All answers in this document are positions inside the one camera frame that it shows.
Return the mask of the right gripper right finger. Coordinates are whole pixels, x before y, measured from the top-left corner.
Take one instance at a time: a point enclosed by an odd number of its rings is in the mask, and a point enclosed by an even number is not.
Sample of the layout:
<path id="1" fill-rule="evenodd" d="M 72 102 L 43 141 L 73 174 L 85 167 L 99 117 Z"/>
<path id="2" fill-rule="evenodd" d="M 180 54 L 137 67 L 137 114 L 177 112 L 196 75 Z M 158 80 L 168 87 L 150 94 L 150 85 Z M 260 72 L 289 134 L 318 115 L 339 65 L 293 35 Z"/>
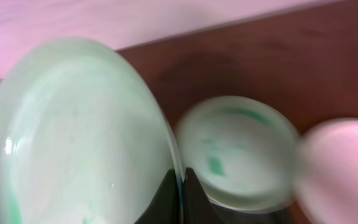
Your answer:
<path id="1" fill-rule="evenodd" d="M 185 169 L 183 183 L 184 224 L 224 224 L 214 211 L 194 170 Z"/>

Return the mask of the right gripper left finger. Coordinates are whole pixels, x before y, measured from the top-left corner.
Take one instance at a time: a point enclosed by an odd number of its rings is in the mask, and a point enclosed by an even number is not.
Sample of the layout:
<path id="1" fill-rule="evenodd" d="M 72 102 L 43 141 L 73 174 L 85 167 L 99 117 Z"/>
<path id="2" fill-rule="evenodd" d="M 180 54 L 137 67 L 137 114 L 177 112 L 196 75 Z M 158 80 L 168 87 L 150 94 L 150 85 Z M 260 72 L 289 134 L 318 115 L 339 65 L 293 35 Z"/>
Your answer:
<path id="1" fill-rule="evenodd" d="M 135 224 L 179 224 L 180 218 L 176 173 L 170 169 L 165 174 L 149 206 Z"/>

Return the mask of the white plate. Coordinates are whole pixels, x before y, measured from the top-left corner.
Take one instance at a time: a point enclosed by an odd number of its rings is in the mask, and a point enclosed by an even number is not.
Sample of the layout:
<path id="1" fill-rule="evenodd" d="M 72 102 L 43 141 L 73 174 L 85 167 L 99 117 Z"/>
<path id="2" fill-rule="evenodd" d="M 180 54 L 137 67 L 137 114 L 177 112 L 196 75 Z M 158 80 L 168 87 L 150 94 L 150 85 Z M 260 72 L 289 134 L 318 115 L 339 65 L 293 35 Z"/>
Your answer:
<path id="1" fill-rule="evenodd" d="M 102 43 L 48 41 L 0 81 L 0 223 L 134 223 L 174 152 L 147 84 Z"/>
<path id="2" fill-rule="evenodd" d="M 358 224 L 358 118 L 319 123 L 299 150 L 295 193 L 308 220 Z"/>
<path id="3" fill-rule="evenodd" d="M 243 96 L 219 96 L 188 110 L 175 128 L 180 159 L 210 202 L 246 213 L 293 201 L 300 135 L 276 109 Z"/>

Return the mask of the white plate bottom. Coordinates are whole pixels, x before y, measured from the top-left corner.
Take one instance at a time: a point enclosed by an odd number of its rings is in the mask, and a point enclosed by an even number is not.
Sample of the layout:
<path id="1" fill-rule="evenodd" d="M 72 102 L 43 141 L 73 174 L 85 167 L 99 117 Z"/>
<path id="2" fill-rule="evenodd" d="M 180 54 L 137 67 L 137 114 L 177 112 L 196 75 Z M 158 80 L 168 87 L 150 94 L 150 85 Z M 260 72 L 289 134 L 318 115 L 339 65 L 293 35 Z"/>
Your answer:
<path id="1" fill-rule="evenodd" d="M 48 41 L 0 81 L 0 223 L 134 223 L 174 152 L 147 84 L 102 43 Z"/>

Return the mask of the white plate top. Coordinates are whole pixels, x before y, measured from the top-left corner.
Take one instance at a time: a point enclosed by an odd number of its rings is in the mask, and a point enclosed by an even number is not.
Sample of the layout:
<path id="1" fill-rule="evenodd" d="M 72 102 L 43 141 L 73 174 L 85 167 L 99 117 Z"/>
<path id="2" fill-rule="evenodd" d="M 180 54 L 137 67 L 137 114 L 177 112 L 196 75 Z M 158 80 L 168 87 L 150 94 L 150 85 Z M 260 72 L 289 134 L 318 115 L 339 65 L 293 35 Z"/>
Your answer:
<path id="1" fill-rule="evenodd" d="M 299 150 L 295 193 L 308 220 L 358 224 L 358 118 L 319 123 Z"/>

